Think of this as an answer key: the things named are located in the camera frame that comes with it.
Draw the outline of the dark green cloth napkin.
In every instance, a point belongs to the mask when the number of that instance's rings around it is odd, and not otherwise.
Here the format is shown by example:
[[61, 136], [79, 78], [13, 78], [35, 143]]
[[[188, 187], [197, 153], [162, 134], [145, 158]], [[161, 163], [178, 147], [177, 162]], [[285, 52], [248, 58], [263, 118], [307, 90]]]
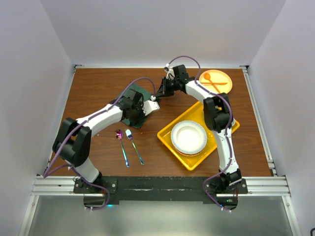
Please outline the dark green cloth napkin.
[[136, 129], [144, 124], [152, 112], [159, 110], [160, 99], [153, 100], [153, 95], [137, 84], [130, 85], [117, 103], [116, 100], [109, 103], [110, 111], [114, 110], [112, 105], [115, 104], [114, 107], [123, 112], [121, 121]]

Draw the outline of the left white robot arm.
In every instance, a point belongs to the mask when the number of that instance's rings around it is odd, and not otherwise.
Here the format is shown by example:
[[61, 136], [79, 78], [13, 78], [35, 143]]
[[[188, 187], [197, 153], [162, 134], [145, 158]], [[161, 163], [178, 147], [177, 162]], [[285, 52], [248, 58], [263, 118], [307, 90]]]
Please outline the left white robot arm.
[[91, 140], [106, 127], [128, 119], [137, 125], [149, 114], [159, 109], [154, 95], [145, 97], [134, 89], [124, 90], [104, 108], [84, 118], [66, 118], [59, 128], [52, 146], [53, 160], [63, 159], [78, 175], [85, 188], [91, 193], [107, 193], [102, 173], [90, 160]]

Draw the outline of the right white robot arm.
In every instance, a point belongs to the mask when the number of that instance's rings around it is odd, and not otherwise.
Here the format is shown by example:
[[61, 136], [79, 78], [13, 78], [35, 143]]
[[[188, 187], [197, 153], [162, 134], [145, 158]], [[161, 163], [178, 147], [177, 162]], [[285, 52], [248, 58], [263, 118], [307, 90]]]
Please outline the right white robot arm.
[[203, 103], [205, 125], [212, 131], [219, 154], [219, 173], [208, 178], [206, 183], [217, 179], [224, 193], [231, 193], [242, 179], [241, 171], [236, 162], [232, 144], [232, 123], [234, 117], [228, 95], [210, 91], [197, 77], [190, 77], [186, 67], [171, 67], [166, 64], [166, 76], [163, 77], [156, 97], [173, 96], [175, 91], [182, 91]]

